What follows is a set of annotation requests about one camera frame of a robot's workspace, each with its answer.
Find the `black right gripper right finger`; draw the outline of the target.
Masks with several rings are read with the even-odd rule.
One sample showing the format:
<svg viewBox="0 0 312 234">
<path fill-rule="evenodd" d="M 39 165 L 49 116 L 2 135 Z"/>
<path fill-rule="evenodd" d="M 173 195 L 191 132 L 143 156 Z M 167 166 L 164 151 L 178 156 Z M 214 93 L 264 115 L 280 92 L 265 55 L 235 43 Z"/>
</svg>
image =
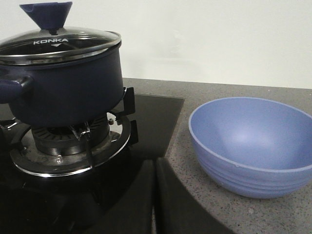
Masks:
<svg viewBox="0 0 312 234">
<path fill-rule="evenodd" d="M 156 232 L 158 234 L 232 234 L 187 191 L 165 158 L 156 166 Z"/>
</svg>

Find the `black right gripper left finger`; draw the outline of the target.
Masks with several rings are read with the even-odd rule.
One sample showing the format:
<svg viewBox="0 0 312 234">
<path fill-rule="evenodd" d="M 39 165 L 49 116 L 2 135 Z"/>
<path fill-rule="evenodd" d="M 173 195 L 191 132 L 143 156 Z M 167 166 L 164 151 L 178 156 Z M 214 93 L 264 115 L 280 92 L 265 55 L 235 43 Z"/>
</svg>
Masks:
<svg viewBox="0 0 312 234">
<path fill-rule="evenodd" d="M 155 167 L 152 160 L 145 160 L 131 184 L 122 194 L 108 196 L 101 190 L 83 198 L 79 205 L 77 224 L 83 226 L 84 234 L 150 234 L 155 191 Z"/>
</svg>

